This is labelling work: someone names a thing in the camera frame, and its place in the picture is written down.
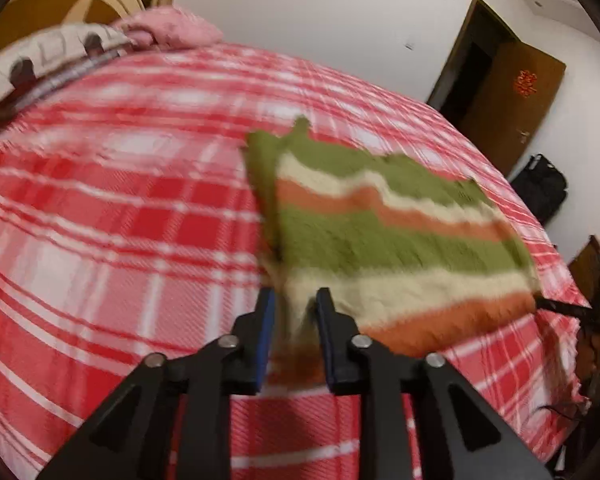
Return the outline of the green striped knit sweater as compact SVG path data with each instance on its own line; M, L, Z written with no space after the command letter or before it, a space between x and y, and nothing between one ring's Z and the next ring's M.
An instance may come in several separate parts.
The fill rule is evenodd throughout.
M534 311L541 283L530 252L476 181L315 140L304 117L282 136L250 132L243 153L262 218L260 261L278 296L274 382L323 379L311 314L321 288L407 356Z

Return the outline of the red plaid bed sheet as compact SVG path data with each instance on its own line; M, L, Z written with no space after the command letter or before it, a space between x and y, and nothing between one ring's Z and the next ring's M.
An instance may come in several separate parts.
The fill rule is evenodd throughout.
M0 129L0 457L32 479L153 351L189 354L258 292L240 147L298 116L325 141L475 179L538 266L581 294L505 178L422 102L301 58L220 44L120 58Z

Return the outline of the black bag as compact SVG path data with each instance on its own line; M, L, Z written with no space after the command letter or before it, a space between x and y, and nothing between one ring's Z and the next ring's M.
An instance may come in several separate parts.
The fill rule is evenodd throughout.
M510 185L542 226L555 217L568 196L565 176L542 154L532 155Z

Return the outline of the brown wooden door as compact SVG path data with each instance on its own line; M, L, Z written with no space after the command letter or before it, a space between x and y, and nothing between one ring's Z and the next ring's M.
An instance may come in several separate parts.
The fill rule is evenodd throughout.
M513 87L521 70L538 75L538 92L528 98ZM501 44L458 130L501 174L509 174L550 110L565 71L564 62L524 42Z

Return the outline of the red door ornament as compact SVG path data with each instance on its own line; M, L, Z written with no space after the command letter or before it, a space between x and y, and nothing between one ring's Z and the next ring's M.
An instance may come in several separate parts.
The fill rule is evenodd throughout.
M538 90L535 84L538 81L538 75L531 70L521 70L514 79L513 87L516 93L524 98L533 96Z

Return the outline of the white patterned pillow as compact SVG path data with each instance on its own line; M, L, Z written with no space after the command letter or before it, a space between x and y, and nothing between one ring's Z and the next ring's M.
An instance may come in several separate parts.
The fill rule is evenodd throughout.
M30 81L88 57L127 47L132 40L121 30L102 24L58 25L16 41L0 52L0 104Z

